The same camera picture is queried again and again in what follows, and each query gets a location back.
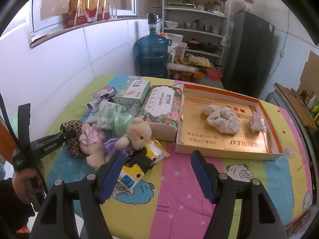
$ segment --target green tissue box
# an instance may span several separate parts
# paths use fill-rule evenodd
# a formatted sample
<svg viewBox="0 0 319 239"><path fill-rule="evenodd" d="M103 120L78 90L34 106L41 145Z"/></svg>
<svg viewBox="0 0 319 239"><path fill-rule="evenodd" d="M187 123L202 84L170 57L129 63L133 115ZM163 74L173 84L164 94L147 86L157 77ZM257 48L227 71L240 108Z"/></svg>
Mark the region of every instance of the green tissue box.
<svg viewBox="0 0 319 239"><path fill-rule="evenodd" d="M137 104L139 110L150 87L150 81L130 79L117 91L113 101L128 109Z"/></svg>

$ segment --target blue water bottle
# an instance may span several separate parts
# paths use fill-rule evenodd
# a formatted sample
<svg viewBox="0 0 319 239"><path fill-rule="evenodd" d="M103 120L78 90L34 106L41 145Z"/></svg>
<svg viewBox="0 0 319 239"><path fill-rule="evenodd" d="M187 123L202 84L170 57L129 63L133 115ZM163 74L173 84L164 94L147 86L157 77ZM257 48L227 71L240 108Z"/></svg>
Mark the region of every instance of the blue water bottle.
<svg viewBox="0 0 319 239"><path fill-rule="evenodd" d="M167 47L168 40L156 32L156 15L148 14L150 34L137 41L139 75L166 78L167 77Z"/></svg>

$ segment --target leopard print fabric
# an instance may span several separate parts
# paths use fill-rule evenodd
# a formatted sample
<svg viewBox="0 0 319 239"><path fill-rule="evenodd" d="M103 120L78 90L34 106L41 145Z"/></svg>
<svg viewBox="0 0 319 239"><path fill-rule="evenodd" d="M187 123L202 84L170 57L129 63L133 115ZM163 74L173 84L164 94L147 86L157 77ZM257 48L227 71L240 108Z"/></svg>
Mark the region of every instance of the leopard print fabric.
<svg viewBox="0 0 319 239"><path fill-rule="evenodd" d="M81 120L71 120L66 123L61 124L60 131L65 132L69 131L71 129L74 129L77 133L77 136L75 138L69 139L65 142L66 147L68 148L69 154L72 157L87 157L85 153L80 148L80 142L79 138L82 134L81 128L82 128L82 121Z"/></svg>

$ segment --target floral tissue box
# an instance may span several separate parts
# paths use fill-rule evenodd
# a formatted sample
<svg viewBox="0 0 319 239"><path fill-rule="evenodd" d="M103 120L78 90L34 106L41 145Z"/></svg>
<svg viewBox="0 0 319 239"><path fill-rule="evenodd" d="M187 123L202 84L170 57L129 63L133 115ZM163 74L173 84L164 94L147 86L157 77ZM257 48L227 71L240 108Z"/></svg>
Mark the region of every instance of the floral tissue box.
<svg viewBox="0 0 319 239"><path fill-rule="evenodd" d="M181 95L181 89L174 86L151 87L138 115L150 125L153 138L176 140Z"/></svg>

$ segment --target open gift box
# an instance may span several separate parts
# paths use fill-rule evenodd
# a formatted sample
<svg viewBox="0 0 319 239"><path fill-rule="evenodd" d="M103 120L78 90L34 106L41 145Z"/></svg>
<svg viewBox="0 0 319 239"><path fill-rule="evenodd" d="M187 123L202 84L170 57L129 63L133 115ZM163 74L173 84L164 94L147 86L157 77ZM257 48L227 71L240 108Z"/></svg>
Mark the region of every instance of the open gift box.
<svg viewBox="0 0 319 239"><path fill-rule="evenodd" d="M210 126L201 106L232 108L240 121L236 135L220 133ZM266 132L253 133L248 120L254 113L263 115ZM204 156L218 158L275 160L282 156L278 134L261 102L257 99L215 88L184 84L176 152L191 154L199 150Z"/></svg>

